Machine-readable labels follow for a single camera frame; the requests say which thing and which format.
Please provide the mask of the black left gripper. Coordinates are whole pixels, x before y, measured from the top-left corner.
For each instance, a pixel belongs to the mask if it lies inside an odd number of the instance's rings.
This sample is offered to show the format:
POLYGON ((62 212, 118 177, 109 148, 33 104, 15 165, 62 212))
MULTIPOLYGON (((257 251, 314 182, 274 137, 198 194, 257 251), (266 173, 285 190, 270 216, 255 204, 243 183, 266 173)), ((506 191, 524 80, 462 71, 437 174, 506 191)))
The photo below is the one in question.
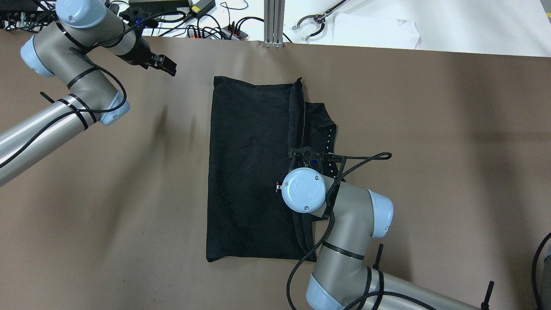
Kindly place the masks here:
POLYGON ((150 51, 149 43, 139 37, 134 46, 125 54, 125 61, 130 65, 139 65, 144 69, 149 67, 162 70, 170 76, 175 77, 177 64, 166 55, 156 55, 150 51))

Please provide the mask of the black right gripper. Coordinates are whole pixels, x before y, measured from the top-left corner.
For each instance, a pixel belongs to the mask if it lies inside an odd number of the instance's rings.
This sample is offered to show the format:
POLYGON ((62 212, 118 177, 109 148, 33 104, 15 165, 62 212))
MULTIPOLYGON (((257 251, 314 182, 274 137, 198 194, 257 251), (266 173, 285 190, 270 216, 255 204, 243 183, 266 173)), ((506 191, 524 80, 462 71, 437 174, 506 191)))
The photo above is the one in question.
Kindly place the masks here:
POLYGON ((313 147, 305 146, 303 148, 290 148, 288 150, 289 170, 295 170, 298 167, 309 167, 316 171, 324 171, 330 164, 336 163, 336 155, 333 153, 318 153, 313 147))

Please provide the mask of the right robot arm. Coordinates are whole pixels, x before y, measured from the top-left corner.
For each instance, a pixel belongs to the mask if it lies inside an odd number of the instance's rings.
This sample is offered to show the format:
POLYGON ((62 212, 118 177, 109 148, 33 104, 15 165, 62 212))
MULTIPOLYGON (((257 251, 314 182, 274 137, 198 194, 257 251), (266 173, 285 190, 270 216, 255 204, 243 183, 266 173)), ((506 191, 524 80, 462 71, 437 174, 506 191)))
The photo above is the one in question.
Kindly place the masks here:
POLYGON ((384 237, 393 220, 392 201, 370 189, 344 181, 352 171, 374 160, 388 160, 390 152, 348 157, 319 154, 310 147, 290 149, 291 170, 279 190, 287 206, 300 214, 328 218, 321 239, 292 269, 287 281, 291 309, 291 281, 307 257, 317 260, 310 274, 306 299, 315 310, 473 310, 474 306, 412 284, 380 269, 384 246, 378 246, 372 267, 363 261, 373 238, 384 237))

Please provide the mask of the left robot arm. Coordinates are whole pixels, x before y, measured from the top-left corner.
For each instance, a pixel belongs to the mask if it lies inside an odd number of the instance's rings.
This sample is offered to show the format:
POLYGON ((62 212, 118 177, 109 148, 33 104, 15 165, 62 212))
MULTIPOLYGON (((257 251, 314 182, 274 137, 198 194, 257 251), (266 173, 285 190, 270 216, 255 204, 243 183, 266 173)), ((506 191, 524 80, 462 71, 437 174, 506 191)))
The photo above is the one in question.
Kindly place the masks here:
POLYGON ((88 57, 104 47, 130 65, 176 74, 176 63, 152 53, 149 43, 110 11, 104 0, 59 0, 56 20, 20 49, 26 65, 56 77, 68 94, 1 135, 4 185, 96 123, 105 126, 130 109, 127 92, 107 69, 88 57))

